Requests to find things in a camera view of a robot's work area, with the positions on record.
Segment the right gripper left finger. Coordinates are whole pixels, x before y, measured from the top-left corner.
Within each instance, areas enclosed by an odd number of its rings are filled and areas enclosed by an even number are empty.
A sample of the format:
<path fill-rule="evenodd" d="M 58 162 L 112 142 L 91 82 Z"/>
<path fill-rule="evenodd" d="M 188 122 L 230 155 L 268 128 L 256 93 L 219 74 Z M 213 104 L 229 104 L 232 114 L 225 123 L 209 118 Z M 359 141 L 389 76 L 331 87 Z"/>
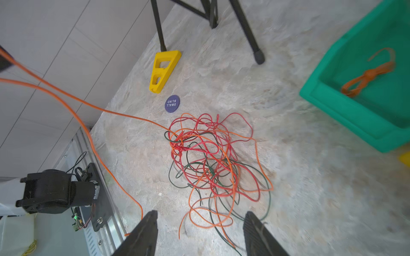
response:
<path fill-rule="evenodd" d="M 154 256 L 158 239 L 158 212 L 145 215 L 112 256 Z"/>

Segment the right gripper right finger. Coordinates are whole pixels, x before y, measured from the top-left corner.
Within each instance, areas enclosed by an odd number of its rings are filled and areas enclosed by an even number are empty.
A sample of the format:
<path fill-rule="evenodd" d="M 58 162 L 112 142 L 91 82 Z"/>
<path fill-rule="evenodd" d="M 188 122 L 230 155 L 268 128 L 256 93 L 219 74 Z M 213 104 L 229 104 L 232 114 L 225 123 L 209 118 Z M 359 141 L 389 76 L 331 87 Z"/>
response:
<path fill-rule="evenodd" d="M 289 256 L 252 211 L 246 213 L 243 232 L 248 256 Z"/>

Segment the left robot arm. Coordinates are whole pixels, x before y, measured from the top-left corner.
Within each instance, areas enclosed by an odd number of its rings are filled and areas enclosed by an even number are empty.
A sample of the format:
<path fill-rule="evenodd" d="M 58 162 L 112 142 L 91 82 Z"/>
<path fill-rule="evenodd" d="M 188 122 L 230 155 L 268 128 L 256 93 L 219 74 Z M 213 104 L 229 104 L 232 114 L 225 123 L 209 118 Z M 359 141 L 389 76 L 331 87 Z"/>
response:
<path fill-rule="evenodd" d="M 60 214 L 96 202 L 100 184 L 88 178 L 49 169 L 1 182 L 1 216 Z"/>

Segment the left green circuit board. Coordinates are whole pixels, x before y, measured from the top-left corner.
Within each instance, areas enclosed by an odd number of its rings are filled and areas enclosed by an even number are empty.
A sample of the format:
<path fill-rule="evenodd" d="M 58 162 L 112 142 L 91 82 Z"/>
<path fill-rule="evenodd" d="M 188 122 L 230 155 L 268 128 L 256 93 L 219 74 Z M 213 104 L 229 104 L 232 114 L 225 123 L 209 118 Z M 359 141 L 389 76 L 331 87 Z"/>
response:
<path fill-rule="evenodd" d="M 79 231 L 84 226 L 84 221 L 82 218 L 80 207 L 71 208 L 72 218 L 74 219 L 73 228 L 75 231 Z"/>

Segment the purple round token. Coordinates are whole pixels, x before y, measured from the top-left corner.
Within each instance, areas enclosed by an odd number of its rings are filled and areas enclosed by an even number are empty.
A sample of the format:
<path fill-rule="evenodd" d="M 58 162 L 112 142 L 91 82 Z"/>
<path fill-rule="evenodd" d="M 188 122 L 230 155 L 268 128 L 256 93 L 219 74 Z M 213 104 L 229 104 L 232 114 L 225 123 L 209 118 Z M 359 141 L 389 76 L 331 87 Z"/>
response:
<path fill-rule="evenodd" d="M 179 108 L 179 105 L 180 105 L 179 96 L 172 95 L 165 101 L 164 108 L 166 112 L 173 113 Z"/>

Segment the yellow plastic bin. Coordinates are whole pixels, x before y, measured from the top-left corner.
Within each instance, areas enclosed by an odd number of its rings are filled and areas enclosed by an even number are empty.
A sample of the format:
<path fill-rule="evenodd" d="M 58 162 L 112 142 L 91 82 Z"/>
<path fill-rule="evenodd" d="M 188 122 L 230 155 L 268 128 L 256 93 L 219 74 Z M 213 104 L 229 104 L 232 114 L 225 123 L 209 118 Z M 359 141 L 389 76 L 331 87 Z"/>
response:
<path fill-rule="evenodd" d="M 398 158 L 404 165 L 410 167 L 410 151 L 401 154 Z"/>

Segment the yellow triangular plastic block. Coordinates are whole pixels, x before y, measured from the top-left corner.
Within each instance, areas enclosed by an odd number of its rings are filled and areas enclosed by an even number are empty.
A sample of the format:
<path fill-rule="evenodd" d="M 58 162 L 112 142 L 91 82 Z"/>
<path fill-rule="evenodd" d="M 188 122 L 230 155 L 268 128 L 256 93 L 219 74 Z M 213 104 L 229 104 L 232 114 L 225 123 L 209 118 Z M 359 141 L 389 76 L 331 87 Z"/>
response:
<path fill-rule="evenodd" d="M 149 90 L 152 93 L 159 94 L 162 91 L 181 57 L 180 51 L 159 52 L 155 55 L 149 84 Z"/>

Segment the green plastic bin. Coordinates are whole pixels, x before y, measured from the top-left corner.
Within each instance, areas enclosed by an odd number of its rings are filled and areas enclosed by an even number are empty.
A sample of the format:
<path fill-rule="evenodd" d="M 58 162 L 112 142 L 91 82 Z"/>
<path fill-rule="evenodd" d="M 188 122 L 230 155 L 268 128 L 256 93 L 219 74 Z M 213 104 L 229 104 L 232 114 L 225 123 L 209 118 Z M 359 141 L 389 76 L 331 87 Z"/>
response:
<path fill-rule="evenodd" d="M 355 97 L 342 86 L 390 60 Z M 302 98 L 382 153 L 410 141 L 410 3 L 383 1 L 327 51 L 300 91 Z"/>

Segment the black perforated music stand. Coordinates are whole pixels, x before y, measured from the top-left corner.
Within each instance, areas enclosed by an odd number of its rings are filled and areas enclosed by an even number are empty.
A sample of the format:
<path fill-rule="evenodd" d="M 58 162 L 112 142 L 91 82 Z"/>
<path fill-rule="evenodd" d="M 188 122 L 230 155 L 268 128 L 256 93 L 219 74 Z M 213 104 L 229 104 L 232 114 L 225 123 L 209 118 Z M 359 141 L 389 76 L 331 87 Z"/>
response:
<path fill-rule="evenodd" d="M 180 0 L 171 0 L 172 2 L 176 3 L 177 5 L 191 11 L 192 13 L 206 19 L 209 21 L 209 25 L 211 29 L 214 29 L 218 25 L 218 7 L 217 7 L 217 1 L 212 0 L 212 1 L 206 1 L 206 0 L 201 0 L 202 7 L 204 9 L 204 12 L 196 9 L 195 7 L 185 3 L 184 1 Z M 254 37 L 254 34 L 252 32 L 252 29 L 246 19 L 246 16 L 243 12 L 243 9 L 237 0 L 229 0 L 231 7 L 240 23 L 240 26 L 244 32 L 244 35 L 250 44 L 250 47 L 253 51 L 254 54 L 254 59 L 258 65 L 261 65 L 265 62 L 265 56 L 263 51 L 259 48 L 257 41 Z M 161 27 L 161 20 L 159 16 L 159 10 L 158 10 L 158 4 L 156 0 L 150 0 L 152 10 L 153 10 L 153 15 L 154 15 L 154 20 L 155 24 L 157 27 L 157 32 L 158 32 L 158 37 L 159 37 L 159 42 L 160 42 L 160 49 L 161 52 L 167 51 L 167 48 L 165 46 L 164 38 L 163 38 L 163 32 L 162 32 L 162 27 Z"/>

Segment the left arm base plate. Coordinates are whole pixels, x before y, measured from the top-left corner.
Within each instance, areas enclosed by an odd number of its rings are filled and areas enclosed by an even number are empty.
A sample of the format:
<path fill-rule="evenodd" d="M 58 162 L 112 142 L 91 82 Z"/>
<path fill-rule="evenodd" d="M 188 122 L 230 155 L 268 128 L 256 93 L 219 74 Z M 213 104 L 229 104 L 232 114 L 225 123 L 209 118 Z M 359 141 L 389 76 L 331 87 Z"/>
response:
<path fill-rule="evenodd" d="M 114 214 L 108 191 L 105 188 L 98 171 L 98 166 L 95 163 L 89 163 L 87 168 L 83 171 L 86 177 L 81 178 L 82 180 L 91 182 L 95 185 L 96 192 L 92 198 L 93 202 L 80 207 L 85 223 L 88 223 L 88 226 L 92 226 L 95 232 L 98 232 L 108 224 L 109 219 Z"/>

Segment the aluminium mounting rail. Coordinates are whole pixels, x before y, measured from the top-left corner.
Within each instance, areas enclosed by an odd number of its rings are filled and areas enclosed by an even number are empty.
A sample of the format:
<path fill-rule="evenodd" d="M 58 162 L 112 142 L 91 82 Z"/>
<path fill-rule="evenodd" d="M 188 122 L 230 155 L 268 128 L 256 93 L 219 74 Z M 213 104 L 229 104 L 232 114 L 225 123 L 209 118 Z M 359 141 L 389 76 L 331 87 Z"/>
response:
<path fill-rule="evenodd" d="M 83 180 L 99 186 L 99 196 L 93 206 L 80 207 L 81 217 L 88 225 L 80 230 L 87 246 L 88 256 L 110 256 L 125 240 L 124 226 L 104 180 L 101 164 L 85 133 L 79 129 L 69 142 L 64 153 L 54 165 L 57 170 L 68 171 L 75 165 L 77 170 L 69 173 L 82 176 Z"/>

